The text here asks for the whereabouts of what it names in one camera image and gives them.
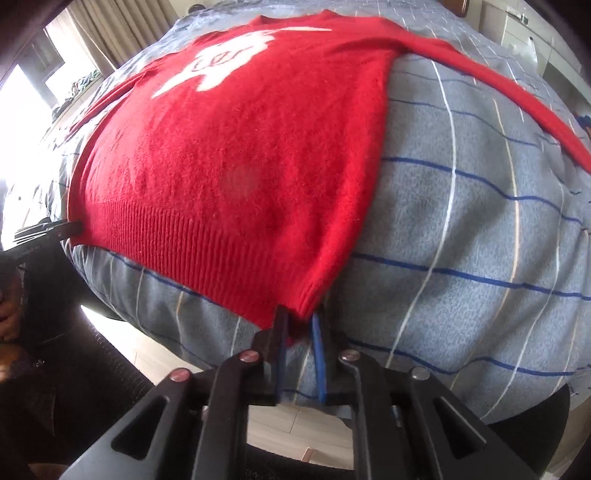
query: wooden floor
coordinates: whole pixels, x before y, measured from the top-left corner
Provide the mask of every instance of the wooden floor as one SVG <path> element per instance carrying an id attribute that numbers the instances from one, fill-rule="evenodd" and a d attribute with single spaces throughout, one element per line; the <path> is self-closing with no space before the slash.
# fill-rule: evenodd
<path id="1" fill-rule="evenodd" d="M 85 309 L 105 338 L 153 383 L 159 383 L 171 370 L 187 367 L 159 343 L 125 322 L 110 320 Z M 591 432 L 591 398 L 573 410 L 554 459 L 544 480 L 560 476 Z M 311 408 L 291 404 L 276 407 L 250 407 L 248 443 L 269 452 L 300 460 L 307 448 L 314 449 L 310 463 L 336 468 L 353 468 L 351 431 L 336 417 Z"/>

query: metal bolt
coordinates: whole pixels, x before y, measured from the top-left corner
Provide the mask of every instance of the metal bolt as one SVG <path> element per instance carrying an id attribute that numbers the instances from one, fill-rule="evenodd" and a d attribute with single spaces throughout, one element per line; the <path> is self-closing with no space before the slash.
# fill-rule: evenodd
<path id="1" fill-rule="evenodd" d="M 173 382 L 185 382 L 191 378 L 191 371 L 187 368 L 175 368 L 168 374 L 168 377 Z"/>
<path id="2" fill-rule="evenodd" d="M 244 350 L 240 354 L 240 360 L 242 360 L 243 362 L 246 362 L 247 364 L 251 364 L 253 362 L 258 362 L 260 357 L 261 357 L 261 354 L 259 352 L 257 352 L 256 350 Z"/>
<path id="3" fill-rule="evenodd" d="M 425 367 L 415 367 L 413 368 L 411 376 L 415 380 L 426 380 L 431 376 L 431 374 L 429 373 L 429 370 L 427 370 Z"/>
<path id="4" fill-rule="evenodd" d="M 345 360 L 345 362 L 355 362 L 356 360 L 359 360 L 361 353 L 352 348 L 347 348 L 347 350 L 343 350 L 340 353 L 340 357 L 342 360 Z"/>

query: black clamp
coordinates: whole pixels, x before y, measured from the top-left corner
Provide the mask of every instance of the black clamp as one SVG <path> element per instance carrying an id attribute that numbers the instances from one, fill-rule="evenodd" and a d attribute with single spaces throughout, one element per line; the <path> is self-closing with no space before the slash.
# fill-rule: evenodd
<path id="1" fill-rule="evenodd" d="M 12 279 L 15 269 L 25 263 L 27 258 L 56 242 L 66 240 L 82 233 L 81 222 L 44 222 L 22 228 L 14 235 L 16 245 L 0 252 L 0 291 Z"/>
<path id="2" fill-rule="evenodd" d="M 171 372 L 108 430 L 62 480 L 235 480 L 249 405 L 281 397 L 289 315 L 217 369 Z M 536 475 L 423 367 L 385 369 L 315 316 L 319 396 L 350 405 L 358 480 L 534 480 Z"/>

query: white stripe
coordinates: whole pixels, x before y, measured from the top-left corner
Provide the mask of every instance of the white stripe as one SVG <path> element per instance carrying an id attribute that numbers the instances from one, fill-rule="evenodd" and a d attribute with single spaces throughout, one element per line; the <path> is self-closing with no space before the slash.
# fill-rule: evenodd
<path id="1" fill-rule="evenodd" d="M 123 315 L 119 310 L 117 310 L 113 305 L 109 305 L 109 308 L 113 310 L 120 318 L 125 320 L 125 315 Z M 144 327 L 142 327 L 138 322 L 138 327 L 142 333 L 146 333 L 144 331 Z"/>
<path id="2" fill-rule="evenodd" d="M 521 71 L 527 75 L 527 72 L 526 72 L 526 71 L 523 69 L 523 67 L 521 66 L 521 63 L 519 63 L 517 60 L 515 61 L 515 63 L 516 63 L 516 64 L 517 64 L 517 66 L 518 66 L 518 67 L 521 69 Z"/>
<path id="3" fill-rule="evenodd" d="M 392 349 L 390 350 L 390 355 L 388 357 L 388 361 L 386 362 L 386 368 L 390 367 L 390 363 L 392 362 L 392 357 L 394 356 L 394 352 L 396 350 L 396 347 L 398 346 L 400 339 L 402 337 L 402 334 L 404 333 L 404 329 L 407 326 L 408 320 L 414 310 L 415 305 L 418 302 L 418 299 L 420 298 L 421 294 L 423 293 L 423 290 L 425 289 L 427 282 L 431 278 L 431 275 L 433 273 L 433 269 L 435 268 L 435 265 L 437 265 L 439 257 L 441 256 L 441 252 L 443 250 L 443 244 L 445 243 L 445 238 L 447 235 L 447 228 L 449 227 L 449 219 L 452 215 L 453 198 L 454 198 L 454 195 L 456 192 L 456 163 L 457 163 L 456 128 L 453 123 L 452 110 L 450 109 L 449 103 L 447 103 L 447 96 L 446 96 L 445 90 L 443 88 L 443 82 L 441 82 L 441 77 L 439 76 L 439 71 L 437 70 L 437 66 L 435 65 L 434 61 L 431 61 L 431 64 L 433 65 L 433 68 L 435 69 L 435 74 L 437 75 L 437 80 L 439 80 L 441 94 L 443 95 L 443 102 L 445 103 L 445 107 L 447 109 L 447 114 L 449 116 L 449 122 L 450 122 L 450 125 L 452 128 L 452 182 L 451 182 L 451 185 L 449 188 L 449 199 L 447 201 L 447 212 L 446 212 L 446 217 L 445 217 L 445 221 L 443 224 L 443 232 L 441 233 L 441 239 L 439 240 L 439 246 L 437 247 L 435 257 L 433 258 L 433 262 L 431 263 L 431 266 L 429 267 L 429 270 L 427 271 L 427 275 L 425 276 L 425 279 L 423 280 L 421 288 L 419 288 L 416 296 L 413 299 L 413 302 L 410 304 L 410 307 L 408 308 L 406 315 L 404 316 L 404 320 L 402 321 L 402 325 L 400 326 L 398 334 L 396 335 L 396 339 L 394 340 L 394 344 L 392 345 Z"/>
<path id="4" fill-rule="evenodd" d="M 567 369 L 568 369 L 569 363 L 570 363 L 570 356 L 573 354 L 574 338 L 577 335 L 577 327 L 579 326 L 580 317 L 581 317 L 581 315 L 579 313 L 577 315 L 577 319 L 574 322 L 573 336 L 570 339 L 569 355 L 566 358 L 566 364 L 564 364 L 563 372 L 568 371 Z M 558 387 L 560 386 L 560 383 L 562 382 L 563 378 L 564 378 L 564 375 L 558 379 L 558 381 L 556 382 L 556 386 L 554 387 L 554 390 L 552 390 L 552 394 L 554 394 L 554 392 L 556 392 L 556 390 L 558 390 Z"/>
<path id="5" fill-rule="evenodd" d="M 111 255 L 111 263 L 109 265 L 109 275 L 110 275 L 110 279 L 109 279 L 109 303 L 111 304 L 110 306 L 113 306 L 113 302 L 111 301 L 111 296 L 113 295 L 113 260 L 115 259 L 115 257 L 113 255 Z"/>
<path id="6" fill-rule="evenodd" d="M 142 273 L 139 274 L 138 291 L 135 293 L 135 318 L 136 319 L 138 318 L 139 290 L 142 287 L 142 279 L 143 278 L 144 278 L 144 268 L 142 267 Z"/>
<path id="7" fill-rule="evenodd" d="M 470 55 L 468 55 L 468 52 L 466 51 L 466 49 L 464 48 L 464 45 L 462 45 L 462 41 L 460 40 L 460 37 L 457 36 L 456 33 L 454 33 L 454 35 L 457 38 L 458 43 L 460 44 L 460 48 L 462 49 L 462 52 L 464 52 L 464 55 L 468 58 L 470 58 Z M 474 82 L 474 85 L 476 86 L 476 79 L 474 77 L 472 77 L 472 81 Z"/>
<path id="8" fill-rule="evenodd" d="M 546 82 L 542 81 L 542 85 L 544 85 L 544 88 L 546 89 L 546 93 L 548 94 L 548 106 L 550 107 L 550 111 L 554 112 L 554 109 L 552 108 L 552 95 L 550 94 L 550 91 L 548 90 L 548 87 L 546 86 Z"/>
<path id="9" fill-rule="evenodd" d="M 513 81 L 515 83 L 517 83 L 517 78 L 515 78 L 515 74 L 513 73 L 513 69 L 511 68 L 511 65 L 509 65 L 509 62 L 507 62 L 507 66 L 509 67 L 509 71 L 511 72 L 511 76 L 513 77 Z M 519 107 L 519 113 L 521 114 L 521 121 L 523 123 L 525 123 L 525 119 L 523 118 L 523 110 L 521 109 L 521 107 Z"/>
<path id="10" fill-rule="evenodd" d="M 306 364 L 308 363 L 308 357 L 310 356 L 311 350 L 312 350 L 312 344 L 310 344 L 310 346 L 308 347 L 308 350 L 306 351 L 306 355 L 304 357 L 304 361 L 301 363 L 300 375 L 297 378 L 297 385 L 295 386 L 296 391 L 300 390 L 301 379 L 304 378 L 304 373 L 306 371 Z M 295 404 L 296 400 L 297 400 L 297 393 L 294 394 L 294 399 L 293 399 L 292 403 Z"/>
<path id="11" fill-rule="evenodd" d="M 513 156 L 511 155 L 509 141 L 507 140 L 507 137 L 505 135 L 505 127 L 503 126 L 503 122 L 501 121 L 501 113 L 499 112 L 499 106 L 497 105 L 495 99 L 492 99 L 492 101 L 495 104 L 496 117 L 499 121 L 499 125 L 501 126 L 501 132 L 503 133 L 503 136 L 505 137 L 505 149 L 507 150 L 507 157 L 509 158 L 509 169 L 511 170 L 511 185 L 513 187 L 513 197 L 517 197 L 517 180 L 515 178 L 515 166 L 513 164 Z M 520 236 L 519 229 L 521 226 L 521 220 L 519 218 L 519 202 L 514 202 L 514 204 L 515 204 L 514 205 L 515 206 L 515 239 L 514 239 L 514 243 L 513 243 L 513 266 L 511 268 L 511 276 L 509 278 L 510 283 L 513 283 L 513 281 L 515 280 L 515 276 L 517 274 L 517 265 L 518 265 L 518 261 L 519 261 L 519 236 Z M 492 318 L 489 328 L 492 328 L 494 326 L 496 319 L 498 318 L 499 313 L 501 312 L 501 309 L 503 308 L 503 305 L 505 304 L 505 302 L 507 300 L 508 295 L 509 295 L 509 289 L 506 288 L 505 293 L 503 295 L 503 299 L 501 300 L 501 304 L 499 305 L 499 308 L 497 308 L 496 313 L 495 313 L 494 317 Z M 473 348 L 472 352 L 468 356 L 468 360 L 464 364 L 464 367 L 470 363 L 470 361 L 472 360 L 472 356 L 476 353 L 476 351 L 478 350 L 478 347 L 480 347 L 480 343 L 482 342 L 484 337 L 485 337 L 485 335 L 482 335 L 480 337 L 480 340 L 477 342 L 476 346 Z M 460 373 L 462 373 L 462 370 L 460 370 L 456 374 L 455 378 L 453 379 L 452 385 L 449 387 L 450 390 L 452 390 L 453 387 L 455 386 L 456 381 L 457 381 L 458 377 L 460 376 Z"/>
<path id="12" fill-rule="evenodd" d="M 180 325 L 180 319 L 178 317 L 178 313 L 181 309 L 181 305 L 183 303 L 183 291 L 181 290 L 180 292 L 178 292 L 178 300 L 177 300 L 177 308 L 174 311 L 174 319 L 177 321 L 177 326 Z"/>
<path id="13" fill-rule="evenodd" d="M 474 43 L 474 40 L 472 40 L 472 37 L 470 35 L 468 35 L 468 39 L 472 42 L 472 45 L 474 45 L 476 51 L 480 54 L 480 56 L 482 57 L 482 60 L 485 61 L 486 65 L 490 67 L 488 60 L 485 58 L 485 56 L 482 54 L 482 52 L 480 51 L 480 49 L 476 46 L 476 44 Z"/>
<path id="14" fill-rule="evenodd" d="M 92 280 L 92 269 L 95 267 L 95 253 L 96 253 L 96 247 L 93 247 L 92 260 L 90 261 L 90 277 L 88 278 L 88 280 Z"/>
<path id="15" fill-rule="evenodd" d="M 562 210 L 564 208 L 564 190 L 562 188 L 562 185 L 560 185 L 560 193 L 562 195 L 562 203 L 560 205 L 560 216 L 558 217 L 558 228 L 557 228 L 557 232 L 556 232 L 556 253 L 555 253 L 556 271 L 554 273 L 554 284 L 552 285 L 552 289 L 550 290 L 550 293 L 548 294 L 548 297 L 546 298 L 544 306 L 540 310 L 538 316 L 535 318 L 535 320 L 531 324 L 529 331 L 527 332 L 527 336 L 525 337 L 525 342 L 523 344 L 523 347 L 521 348 L 521 352 L 519 352 L 519 357 L 517 358 L 517 362 L 515 363 L 515 368 L 513 369 L 513 372 L 511 374 L 511 378 L 509 379 L 509 383 L 507 383 L 505 389 L 503 390 L 503 393 L 501 394 L 499 399 L 495 402 L 495 404 L 491 407 L 491 409 L 488 412 L 486 412 L 486 414 L 483 417 L 480 418 L 481 420 L 484 420 L 487 416 L 490 415 L 490 413 L 495 408 L 497 408 L 499 403 L 501 403 L 501 400 L 503 399 L 503 397 L 505 397 L 505 394 L 509 391 L 509 387 L 513 383 L 513 380 L 515 379 L 515 376 L 517 374 L 517 369 L 521 365 L 521 361 L 523 360 L 523 357 L 525 355 L 525 350 L 527 349 L 527 344 L 530 341 L 531 334 L 533 333 L 534 328 L 535 328 L 536 324 L 538 323 L 538 320 L 540 319 L 540 317 L 544 313 L 544 310 L 548 306 L 548 302 L 550 301 L 550 297 L 552 297 L 552 293 L 554 292 L 554 289 L 556 288 L 556 284 L 558 283 L 558 272 L 560 271 L 560 221 L 562 220 Z"/>
<path id="16" fill-rule="evenodd" d="M 91 272 L 92 272 L 92 263 L 95 260 L 95 250 L 96 250 L 96 247 L 93 247 L 92 260 L 90 260 L 90 271 Z M 80 271 L 80 269 L 78 268 L 78 265 L 77 265 L 77 263 L 79 262 L 78 255 L 74 254 L 74 250 L 72 248 L 72 243 L 71 243 L 70 239 L 66 240 L 66 251 L 69 252 L 69 256 L 71 257 L 70 260 L 74 264 L 76 271 L 79 272 L 80 275 L 82 275 L 82 272 Z M 90 252 L 90 247 L 84 246 L 84 247 L 82 247 L 82 252 L 80 255 L 82 257 L 82 270 L 84 271 L 83 278 L 85 278 L 88 283 L 90 283 L 90 280 L 89 280 L 90 277 L 88 276 L 88 272 L 86 271 L 86 264 L 88 263 L 88 259 L 90 258 L 89 252 Z"/>
<path id="17" fill-rule="evenodd" d="M 495 52 L 490 45 L 487 45 L 487 47 L 491 52 L 493 52 L 493 54 L 495 55 L 496 58 L 498 58 L 498 59 L 501 58 L 501 57 L 499 57 L 499 54 L 497 52 Z"/>
<path id="18" fill-rule="evenodd" d="M 230 348 L 230 356 L 234 355 L 234 347 L 236 346 L 236 337 L 238 336 L 238 327 L 240 326 L 240 320 L 242 317 L 238 317 L 236 322 L 236 328 L 234 328 L 234 337 L 232 338 L 232 347 Z"/>

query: white graphic print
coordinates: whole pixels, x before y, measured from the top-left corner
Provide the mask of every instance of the white graphic print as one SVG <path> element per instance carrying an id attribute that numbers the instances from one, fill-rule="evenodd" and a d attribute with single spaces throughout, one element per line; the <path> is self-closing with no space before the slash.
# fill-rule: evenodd
<path id="1" fill-rule="evenodd" d="M 278 30 L 259 30 L 246 33 L 223 43 L 216 43 L 200 51 L 195 60 L 187 65 L 184 70 L 168 80 L 160 89 L 152 95 L 156 98 L 171 88 L 183 83 L 185 80 L 202 75 L 201 83 L 197 87 L 198 92 L 211 90 L 224 81 L 234 70 L 246 65 L 257 53 L 267 49 L 267 42 L 275 40 L 273 33 L 290 31 L 331 31 L 329 28 L 316 27 L 285 27 Z"/>

